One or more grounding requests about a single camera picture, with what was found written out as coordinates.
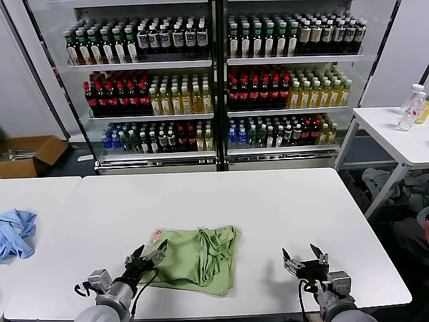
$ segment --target cloth pile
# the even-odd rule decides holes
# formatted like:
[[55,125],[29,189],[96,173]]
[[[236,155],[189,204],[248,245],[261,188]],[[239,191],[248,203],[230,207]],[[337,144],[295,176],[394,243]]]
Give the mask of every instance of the cloth pile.
[[[156,231],[145,252],[156,250],[165,239],[168,246],[166,257],[158,266],[159,274],[150,285],[227,295],[234,283],[234,253],[239,234],[233,226]],[[154,274],[146,274],[141,283],[148,282]]]
[[0,213],[0,261],[10,254],[20,258],[34,254],[34,249],[24,239],[34,235],[36,216],[30,211],[16,209]]

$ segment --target bottle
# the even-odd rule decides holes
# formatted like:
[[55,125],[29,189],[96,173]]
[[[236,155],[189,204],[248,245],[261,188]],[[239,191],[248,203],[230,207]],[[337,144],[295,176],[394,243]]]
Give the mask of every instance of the bottle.
[[76,30],[76,36],[78,37],[78,47],[83,57],[82,62],[86,65],[91,65],[93,62],[93,53],[89,49],[88,40],[83,30]]
[[306,109],[309,96],[310,96],[310,82],[308,80],[305,80],[304,86],[302,87],[302,91],[299,92],[298,94],[298,102],[296,103],[296,108]]
[[286,47],[286,22],[280,22],[279,24],[279,30],[276,37],[276,57],[283,57],[285,54],[285,51],[287,50]]
[[326,80],[323,88],[319,91],[319,98],[317,100],[317,107],[326,107],[328,104],[328,97],[330,94],[330,80]]
[[252,47],[251,47],[251,51],[252,51],[251,56],[254,58],[259,58],[261,55],[261,46],[262,46],[261,27],[262,27],[262,23],[260,22],[255,23],[255,29],[253,30]]
[[160,107],[160,98],[158,97],[158,94],[156,93],[156,90],[151,87],[149,89],[150,93],[150,101],[152,105],[152,111],[154,112],[154,115],[163,115],[161,107]]
[[353,42],[351,44],[351,54],[358,54],[359,50],[362,46],[363,37],[367,32],[367,23],[368,21],[362,20],[361,23],[357,26],[355,31],[355,37],[353,38]]
[[352,83],[351,79],[346,80],[344,88],[340,90],[340,93],[338,95],[338,99],[336,100],[337,106],[347,106],[347,104],[349,102],[351,83]]
[[400,131],[409,131],[416,120],[423,113],[426,108],[426,102],[424,100],[426,97],[425,92],[417,93],[416,97],[414,97],[407,105],[406,110],[402,114],[402,118],[397,125],[397,129]]
[[73,65],[80,65],[81,61],[83,60],[82,53],[80,52],[80,49],[77,46],[77,43],[74,41],[72,37],[72,32],[69,30],[66,30],[62,33],[64,37],[66,38],[66,49],[68,52],[68,55],[70,56],[70,60]]
[[298,108],[298,96],[299,96],[299,90],[300,90],[300,82],[295,81],[292,85],[292,93],[290,93],[288,97],[288,107],[289,109],[296,109]]
[[273,28],[274,22],[267,23],[267,29],[265,31],[265,39],[264,39],[264,57],[271,57],[273,51]]
[[320,91],[320,81],[315,80],[313,83],[313,87],[310,91],[310,98],[308,100],[307,107],[309,107],[309,108],[317,107],[317,100],[319,98],[319,91]]

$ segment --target blue cloth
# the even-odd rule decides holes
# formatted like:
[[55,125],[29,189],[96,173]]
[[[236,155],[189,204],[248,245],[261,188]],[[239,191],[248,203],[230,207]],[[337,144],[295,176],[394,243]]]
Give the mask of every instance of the blue cloth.
[[35,213],[16,209],[0,213],[0,261],[9,254],[18,255],[20,258],[34,254],[34,249],[23,239],[34,235],[36,216]]

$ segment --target cable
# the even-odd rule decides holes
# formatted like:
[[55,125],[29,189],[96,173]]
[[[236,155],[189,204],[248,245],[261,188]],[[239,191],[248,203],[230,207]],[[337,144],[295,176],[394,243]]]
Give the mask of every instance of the cable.
[[149,280],[149,282],[143,285],[139,294],[137,294],[137,297],[134,300],[133,308],[131,309],[131,321],[134,321],[135,310],[137,308],[137,301],[139,300],[140,295],[145,290],[145,288],[147,288],[149,284],[154,281],[155,277],[158,276],[158,273],[160,272],[157,268],[154,268],[153,271],[155,272],[155,275]]

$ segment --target shelf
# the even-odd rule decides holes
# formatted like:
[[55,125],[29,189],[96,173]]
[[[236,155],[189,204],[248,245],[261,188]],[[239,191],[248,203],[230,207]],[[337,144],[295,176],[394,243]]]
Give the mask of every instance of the shelf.
[[181,114],[181,115],[156,115],[156,116],[122,116],[122,117],[89,117],[89,121],[97,123],[123,123],[123,122],[155,122],[175,121],[179,119],[212,119],[213,113],[207,114]]
[[358,62],[364,55],[332,55],[332,56],[293,56],[269,58],[230,58],[229,66],[265,65],[265,64],[305,64],[317,62]]
[[206,3],[207,0],[47,0],[49,8],[108,7],[113,5],[165,5],[170,3]]
[[348,106],[337,106],[337,107],[317,107],[313,109],[268,109],[265,111],[264,110],[239,111],[239,112],[228,112],[228,117],[330,113],[330,112],[346,111],[348,108],[349,108]]
[[196,68],[210,66],[212,66],[212,60],[179,60],[175,62],[135,62],[129,64],[78,65],[69,66],[69,68],[72,70],[79,70],[81,72],[96,72],[100,70]]
[[281,148],[253,148],[253,149],[233,149],[228,150],[229,156],[262,156],[266,154],[290,154],[290,153],[310,153],[336,151],[336,144],[329,146],[285,146]]

